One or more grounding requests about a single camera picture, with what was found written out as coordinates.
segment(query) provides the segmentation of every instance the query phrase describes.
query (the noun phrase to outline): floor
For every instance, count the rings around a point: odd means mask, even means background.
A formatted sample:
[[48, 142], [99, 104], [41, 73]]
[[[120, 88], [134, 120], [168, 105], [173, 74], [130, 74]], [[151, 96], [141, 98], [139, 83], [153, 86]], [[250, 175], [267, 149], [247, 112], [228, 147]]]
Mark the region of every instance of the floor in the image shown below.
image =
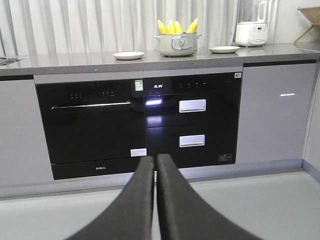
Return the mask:
[[[191, 186], [216, 210], [262, 239], [319, 239], [320, 183], [305, 171], [196, 181]], [[93, 220], [120, 192], [2, 200], [0, 239], [63, 240]], [[155, 221], [153, 240], [160, 239], [157, 227]]]
[[191, 185], [216, 210], [262, 239], [320, 239], [320, 183], [305, 171]]
[[121, 189], [0, 201], [0, 240], [63, 240], [96, 218]]

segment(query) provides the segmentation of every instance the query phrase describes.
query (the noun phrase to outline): corn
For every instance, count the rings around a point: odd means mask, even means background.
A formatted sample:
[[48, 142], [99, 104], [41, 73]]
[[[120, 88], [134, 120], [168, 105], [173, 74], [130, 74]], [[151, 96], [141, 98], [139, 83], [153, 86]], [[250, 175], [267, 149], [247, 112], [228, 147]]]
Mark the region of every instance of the corn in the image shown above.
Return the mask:
[[161, 33], [161, 34], [169, 34], [168, 28], [167, 28], [166, 25], [165, 25], [162, 21], [160, 21], [160, 20], [158, 20], [158, 27], [159, 27], [159, 30], [160, 30], [160, 33]]
[[174, 22], [174, 28], [175, 28], [175, 33], [176, 34], [183, 34], [184, 32], [182, 31], [182, 26], [178, 21]]
[[176, 27], [172, 20], [169, 21], [168, 30], [169, 34], [176, 34]]
[[198, 28], [198, 18], [196, 18], [189, 26], [188, 30], [186, 31], [187, 34], [195, 33]]

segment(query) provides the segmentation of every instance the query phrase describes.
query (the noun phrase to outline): small plate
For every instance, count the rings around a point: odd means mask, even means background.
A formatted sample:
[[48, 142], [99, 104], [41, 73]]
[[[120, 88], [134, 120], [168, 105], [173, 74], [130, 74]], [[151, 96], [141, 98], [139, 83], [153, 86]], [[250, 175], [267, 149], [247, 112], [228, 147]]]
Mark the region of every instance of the small plate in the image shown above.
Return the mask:
[[209, 47], [210, 52], [214, 54], [231, 54], [238, 51], [238, 46], [213, 46]]
[[142, 51], [124, 51], [112, 54], [118, 60], [135, 60], [142, 58], [145, 53]]

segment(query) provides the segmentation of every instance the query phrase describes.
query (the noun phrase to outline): white cabinet door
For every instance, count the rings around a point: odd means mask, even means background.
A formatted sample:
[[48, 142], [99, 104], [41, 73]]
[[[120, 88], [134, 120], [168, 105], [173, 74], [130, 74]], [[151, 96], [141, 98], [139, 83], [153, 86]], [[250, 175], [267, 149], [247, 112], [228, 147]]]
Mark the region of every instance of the white cabinet door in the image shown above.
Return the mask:
[[302, 158], [316, 63], [243, 68], [236, 163]]
[[53, 181], [33, 80], [0, 81], [0, 186]]

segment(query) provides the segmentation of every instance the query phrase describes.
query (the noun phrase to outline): white blender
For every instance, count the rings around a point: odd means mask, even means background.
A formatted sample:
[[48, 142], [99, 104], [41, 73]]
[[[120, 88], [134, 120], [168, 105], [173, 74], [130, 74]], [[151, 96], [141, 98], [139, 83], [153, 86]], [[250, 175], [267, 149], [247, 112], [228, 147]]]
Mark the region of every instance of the white blender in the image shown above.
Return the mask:
[[268, 40], [268, 1], [240, 0], [235, 43], [240, 46], [261, 46]]

